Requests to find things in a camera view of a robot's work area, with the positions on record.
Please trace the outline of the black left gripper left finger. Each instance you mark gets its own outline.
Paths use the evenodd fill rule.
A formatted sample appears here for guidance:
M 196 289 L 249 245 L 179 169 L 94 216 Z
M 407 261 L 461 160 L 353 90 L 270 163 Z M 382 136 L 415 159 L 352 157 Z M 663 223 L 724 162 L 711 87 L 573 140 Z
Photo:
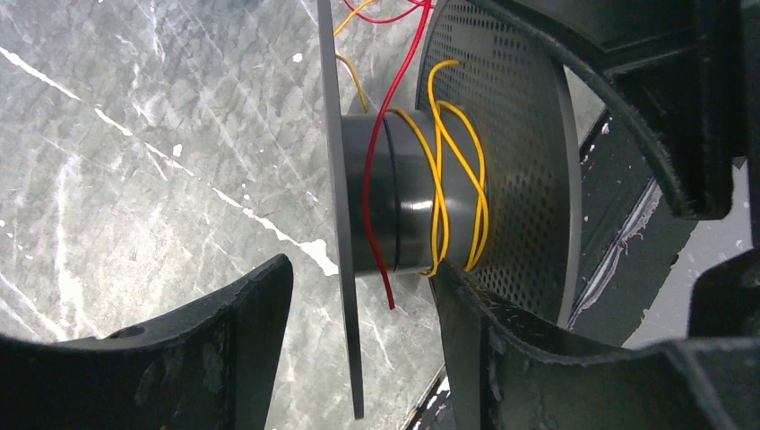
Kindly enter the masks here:
M 276 255 L 98 340 L 1 339 L 4 429 L 262 429 L 294 286 Z

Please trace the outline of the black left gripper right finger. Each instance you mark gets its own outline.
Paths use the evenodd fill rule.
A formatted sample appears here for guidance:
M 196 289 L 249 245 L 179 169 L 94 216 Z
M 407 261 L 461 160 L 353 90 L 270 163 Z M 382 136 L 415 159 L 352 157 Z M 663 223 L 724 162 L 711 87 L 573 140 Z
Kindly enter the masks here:
M 615 348 L 475 288 L 434 280 L 453 416 L 461 429 L 756 429 L 759 261 L 704 272 L 687 336 Z

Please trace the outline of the grey perforated cable spool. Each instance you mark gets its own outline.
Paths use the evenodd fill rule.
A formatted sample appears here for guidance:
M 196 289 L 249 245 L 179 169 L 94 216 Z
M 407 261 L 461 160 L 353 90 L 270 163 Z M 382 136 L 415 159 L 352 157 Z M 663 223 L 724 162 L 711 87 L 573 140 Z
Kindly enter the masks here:
M 565 71 L 526 30 L 472 1 L 424 1 L 410 45 L 416 106 L 341 110 L 332 5 L 317 5 L 338 278 L 353 413 L 365 415 L 357 280 L 443 264 L 566 327 L 581 179 Z

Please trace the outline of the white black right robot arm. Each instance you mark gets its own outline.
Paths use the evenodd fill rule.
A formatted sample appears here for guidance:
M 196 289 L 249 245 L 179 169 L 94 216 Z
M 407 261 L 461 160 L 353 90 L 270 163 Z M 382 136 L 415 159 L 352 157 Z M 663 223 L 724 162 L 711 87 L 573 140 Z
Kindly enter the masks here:
M 478 127 L 475 289 L 622 345 L 679 337 L 747 147 L 736 1 L 445 1 L 426 67 Z

